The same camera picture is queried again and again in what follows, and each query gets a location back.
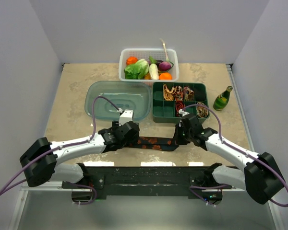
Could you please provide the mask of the dark floral orange tie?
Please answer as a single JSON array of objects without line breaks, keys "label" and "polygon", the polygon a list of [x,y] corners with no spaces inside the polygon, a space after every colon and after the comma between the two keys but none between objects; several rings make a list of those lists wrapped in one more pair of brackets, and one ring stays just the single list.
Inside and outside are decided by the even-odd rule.
[{"label": "dark floral orange tie", "polygon": [[135,142],[126,145],[128,148],[174,151],[179,145],[173,138],[139,137]]}]

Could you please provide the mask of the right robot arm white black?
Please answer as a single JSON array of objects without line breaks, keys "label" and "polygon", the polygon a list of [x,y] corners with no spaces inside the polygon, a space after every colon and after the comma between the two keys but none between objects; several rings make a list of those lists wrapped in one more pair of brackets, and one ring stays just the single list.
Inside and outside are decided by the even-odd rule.
[{"label": "right robot arm white black", "polygon": [[193,143],[234,165],[234,168],[219,165],[206,174],[204,183],[209,188],[231,185],[245,190],[259,204],[265,204],[284,188],[283,176],[271,154],[258,154],[228,141],[216,130],[203,128],[194,114],[181,113],[175,137],[178,145]]}]

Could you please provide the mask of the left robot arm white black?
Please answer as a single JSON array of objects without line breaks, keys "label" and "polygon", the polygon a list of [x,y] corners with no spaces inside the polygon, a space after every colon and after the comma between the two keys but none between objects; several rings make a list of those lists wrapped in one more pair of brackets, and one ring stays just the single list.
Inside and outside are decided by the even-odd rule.
[{"label": "left robot arm white black", "polygon": [[29,187],[37,187],[51,180],[69,181],[79,188],[89,185],[90,176],[78,164],[68,166],[66,161],[90,154],[100,154],[122,149],[139,137],[139,124],[129,121],[123,125],[113,122],[84,138],[49,142],[46,137],[37,139],[20,157],[20,163]]}]

